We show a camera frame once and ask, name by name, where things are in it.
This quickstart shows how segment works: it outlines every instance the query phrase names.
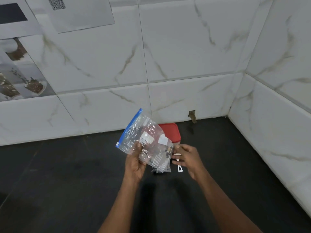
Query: hand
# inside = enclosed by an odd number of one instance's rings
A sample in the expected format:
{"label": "hand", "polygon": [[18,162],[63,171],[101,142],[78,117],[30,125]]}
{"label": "hand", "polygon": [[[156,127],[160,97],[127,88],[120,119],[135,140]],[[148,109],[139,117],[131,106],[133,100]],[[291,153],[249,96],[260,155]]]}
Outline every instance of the hand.
{"label": "hand", "polygon": [[179,159],[180,161],[173,160],[172,163],[176,165],[181,165],[187,167],[190,176],[198,181],[198,178],[206,172],[206,169],[200,159],[199,153],[195,147],[190,145],[182,144],[176,145],[174,147],[174,154],[181,155],[172,155],[172,159]]}
{"label": "hand", "polygon": [[144,175],[146,164],[138,160],[142,152],[142,144],[137,142],[134,145],[132,154],[128,154],[125,160],[125,172],[123,181],[131,184],[138,184]]}

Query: white plastic utensil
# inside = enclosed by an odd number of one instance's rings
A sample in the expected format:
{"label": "white plastic utensil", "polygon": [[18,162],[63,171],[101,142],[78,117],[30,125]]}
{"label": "white plastic utensil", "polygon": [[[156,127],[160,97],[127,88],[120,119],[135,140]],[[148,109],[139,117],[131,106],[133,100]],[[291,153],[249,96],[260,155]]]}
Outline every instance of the white plastic utensil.
{"label": "white plastic utensil", "polygon": [[182,171],[183,171],[182,167],[178,165],[178,172],[182,172]]}

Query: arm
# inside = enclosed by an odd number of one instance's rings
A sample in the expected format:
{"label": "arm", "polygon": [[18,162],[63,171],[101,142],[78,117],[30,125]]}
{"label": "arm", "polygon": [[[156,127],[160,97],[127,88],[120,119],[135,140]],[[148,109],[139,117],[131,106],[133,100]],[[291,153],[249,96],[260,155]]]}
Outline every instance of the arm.
{"label": "arm", "polygon": [[127,155],[121,188],[98,233],[127,233],[130,231],[136,191],[146,168],[145,163],[138,161],[138,156],[141,151],[142,145],[137,143],[134,153],[132,155]]}
{"label": "arm", "polygon": [[190,176],[201,187],[215,219],[223,233],[262,233],[262,231],[228,198],[205,169],[196,148],[179,145],[174,149],[172,163],[187,167]]}

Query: red lid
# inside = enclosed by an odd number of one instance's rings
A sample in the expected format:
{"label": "red lid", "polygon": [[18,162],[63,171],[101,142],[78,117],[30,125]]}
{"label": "red lid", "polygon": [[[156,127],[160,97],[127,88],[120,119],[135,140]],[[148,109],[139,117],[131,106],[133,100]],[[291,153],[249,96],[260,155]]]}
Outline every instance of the red lid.
{"label": "red lid", "polygon": [[162,128],[165,136],[172,141],[172,143],[178,143],[181,141],[181,136],[176,123],[164,123],[159,124]]}

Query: forearm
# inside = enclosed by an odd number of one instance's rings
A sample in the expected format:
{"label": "forearm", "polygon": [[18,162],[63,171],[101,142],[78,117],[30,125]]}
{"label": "forearm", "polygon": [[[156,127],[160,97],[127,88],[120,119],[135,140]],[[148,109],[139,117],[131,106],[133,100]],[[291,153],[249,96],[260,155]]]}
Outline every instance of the forearm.
{"label": "forearm", "polygon": [[130,231],[131,216],[137,188],[138,183],[130,180],[123,180],[115,203],[98,233],[128,233]]}
{"label": "forearm", "polygon": [[206,170],[201,171],[198,176],[198,184],[223,233],[262,233],[228,198]]}

